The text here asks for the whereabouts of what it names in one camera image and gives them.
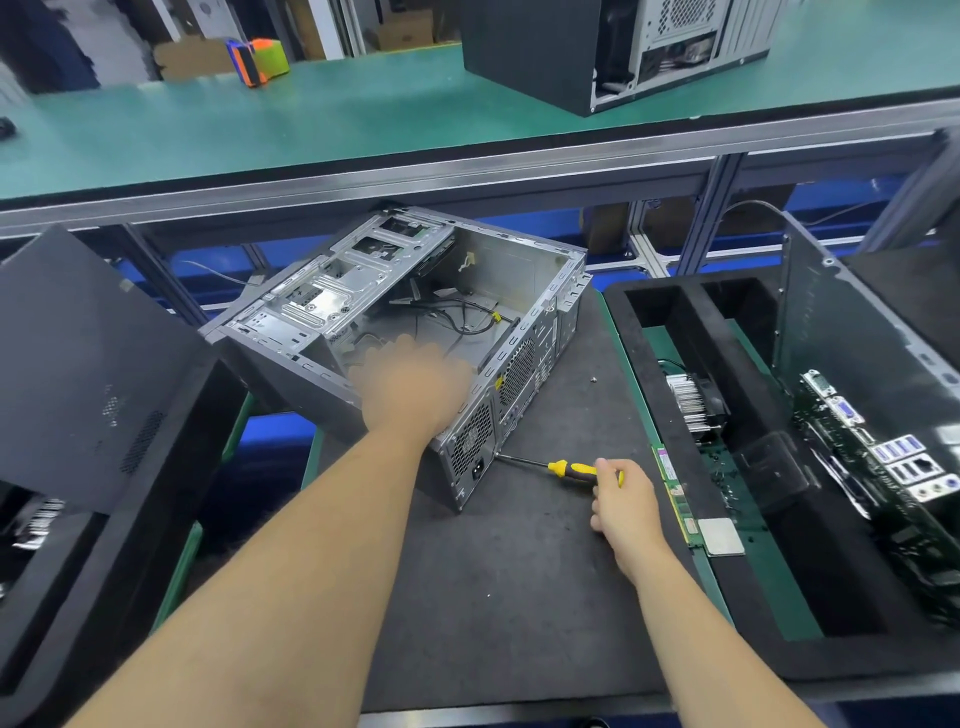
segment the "ventilation grille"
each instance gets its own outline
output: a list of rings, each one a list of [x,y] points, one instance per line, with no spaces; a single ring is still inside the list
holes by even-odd
[[[470,415],[467,423],[460,428],[457,441],[450,453],[450,467],[453,477],[459,479],[473,466],[480,448],[493,436],[493,413],[490,405],[484,403]]]
[[[709,23],[716,12],[717,0],[663,0],[657,35],[679,31],[691,25]]]
[[[163,424],[165,417],[165,414],[157,412],[156,410],[147,415],[143,426],[140,427],[140,431],[136,434],[136,439],[133,440],[133,444],[130,446],[130,449],[127,450],[127,454],[124,455],[123,462],[120,463],[120,471],[122,473],[126,473],[127,475],[136,473],[136,469],[140,467],[140,462],[143,460],[143,456],[147,454],[147,448],[154,441],[156,432],[160,429],[160,425]]]
[[[500,404],[509,407],[520,396],[520,392],[530,381],[537,367],[537,346],[533,339],[527,339],[510,357],[507,370],[503,373],[500,385]]]

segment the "left hand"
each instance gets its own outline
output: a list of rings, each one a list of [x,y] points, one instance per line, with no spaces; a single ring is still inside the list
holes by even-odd
[[[453,422],[474,374],[463,359],[444,358],[436,344],[417,347],[405,333],[382,349],[367,349],[363,366],[348,373],[363,398],[367,429],[395,428],[423,447]]]

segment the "green object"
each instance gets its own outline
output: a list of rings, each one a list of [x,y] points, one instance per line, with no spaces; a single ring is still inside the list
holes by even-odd
[[[583,119],[469,74],[459,46],[44,94],[3,109],[0,200],[960,85],[956,0],[806,0],[770,56]]]
[[[599,291],[594,291],[594,293],[600,301],[600,310],[603,314],[604,321],[607,323],[607,331],[613,340],[613,347],[616,349],[617,358],[620,360],[620,367],[623,369],[623,374],[627,378],[627,387],[630,389],[630,394],[634,398],[636,411],[640,415],[640,421],[643,422],[643,429],[647,434],[647,439],[650,441],[651,447],[653,448],[656,456],[658,454],[658,449],[663,448],[663,443],[660,441],[660,434],[657,432],[657,426],[654,425],[653,417],[650,416],[650,410],[643,398],[643,393],[640,391],[640,386],[636,382],[634,368],[630,366],[630,358],[627,356],[627,351],[623,348],[623,342],[620,341],[620,334],[616,330],[616,324],[613,322],[613,316],[610,314],[610,309],[607,307],[607,302],[604,300]],[[662,463],[660,463],[660,467],[660,473],[663,474]],[[670,502],[673,503],[674,511],[679,517],[680,510],[678,508],[677,501],[670,493],[670,482],[667,482],[665,476],[664,485],[667,488],[667,494],[670,496]],[[727,603],[723,599],[723,593],[720,591],[720,585],[717,584],[716,576],[713,574],[713,569],[710,568],[707,551],[704,548],[703,537],[700,536],[699,533],[689,533],[685,529],[682,522],[681,530],[686,537],[687,544],[690,546],[690,552],[693,555],[693,564],[700,576],[700,583],[703,585],[704,592],[707,594],[710,601],[713,602],[713,606],[720,610],[720,613],[727,618],[727,621],[730,624],[733,624],[733,618],[730,615],[730,611],[727,609]]]
[[[246,398],[243,400],[243,404],[240,405],[240,413],[237,415],[236,422],[233,423],[233,430],[230,431],[227,444],[224,445],[224,454],[220,458],[221,463],[228,462],[236,453],[237,446],[240,444],[240,438],[243,437],[243,431],[247,428],[247,421],[250,419],[250,413],[253,410],[255,402],[256,400],[253,399],[253,395],[248,392]]]
[[[160,608],[156,611],[156,619],[154,619],[154,626],[150,628],[150,634],[154,634],[160,628],[160,625],[180,606],[180,597],[183,595],[183,586],[186,584],[187,574],[190,573],[194,559],[197,558],[197,550],[200,548],[200,541],[203,539],[204,528],[199,523],[194,522],[189,535],[186,537],[183,551],[180,552],[180,559],[174,569],[174,575],[170,579],[167,593],[163,596]]]
[[[268,79],[290,73],[290,63],[279,40],[256,38],[252,46],[256,69]]]
[[[759,354],[740,326],[733,320],[731,320],[731,326],[734,331],[739,332],[739,336],[742,337],[741,344],[751,354],[755,363],[762,364]],[[643,334],[658,358],[684,363],[666,327],[645,327]],[[763,370],[769,374],[766,365],[763,365]],[[783,558],[777,541],[767,528],[750,489],[734,465],[732,455],[722,441],[703,445],[700,447],[700,452],[713,481],[718,483],[717,487],[723,492],[724,500],[728,506],[735,508],[731,510],[730,516],[743,542],[750,568],[756,574],[760,590],[770,605],[770,611],[783,638],[813,640],[823,637],[823,630],[820,629],[820,625],[810,611],[804,593],[793,577],[786,559]]]
[[[247,427],[247,420],[250,419],[250,413],[253,410],[255,400],[250,392],[240,405],[240,412],[237,414],[236,422],[233,423],[233,430],[227,438],[227,444],[224,445],[224,452],[221,455],[220,462],[228,462],[236,453],[237,445],[243,436],[243,431]],[[180,606],[180,597],[183,594],[183,585],[186,583],[187,574],[193,567],[194,559],[197,558],[197,549],[200,548],[200,542],[204,539],[204,528],[197,522],[190,527],[190,533],[187,534],[186,543],[183,545],[183,551],[180,552],[180,559],[177,567],[174,569],[174,575],[167,586],[163,601],[160,602],[160,608],[156,611],[154,626],[150,628],[150,634],[160,628],[160,625],[167,620],[174,610]]]
[[[747,334],[742,328],[740,328],[740,324],[736,322],[736,319],[727,319],[727,324],[730,325],[736,340],[739,341],[740,345],[747,351],[751,361],[754,362],[754,365],[760,370],[760,373],[769,378],[771,381],[775,381],[773,372],[770,371],[770,367],[768,367],[767,363],[763,361],[763,358],[760,356],[759,352],[754,349],[753,342],[747,338]]]
[[[317,427],[310,443],[310,454],[306,457],[306,468],[303,469],[303,480],[300,489],[303,490],[317,479],[320,470],[320,451],[324,447],[324,431]]]

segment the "green workbench surface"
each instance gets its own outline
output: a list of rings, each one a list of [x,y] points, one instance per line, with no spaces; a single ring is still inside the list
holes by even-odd
[[[256,90],[224,75],[36,97],[0,109],[20,130],[0,201],[943,88],[958,33],[956,0],[806,0],[765,61],[589,119],[467,73],[459,46],[300,63]]]

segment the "black foam packaging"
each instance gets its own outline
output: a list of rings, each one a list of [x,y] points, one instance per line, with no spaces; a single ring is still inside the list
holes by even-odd
[[[788,432],[789,412],[774,383],[737,339],[734,319],[769,365],[777,320],[778,268],[623,282],[604,298],[644,398],[697,518],[727,516],[719,489],[686,430],[644,327],[666,327],[684,364],[710,376],[731,420],[725,444],[737,450]],[[788,641],[744,556],[712,558],[737,630],[782,678],[795,683],[917,676],[960,668],[960,632],[928,621],[875,547],[870,527],[819,469],[821,488],[793,496],[764,517],[825,636]],[[752,490],[755,483],[748,478]]]

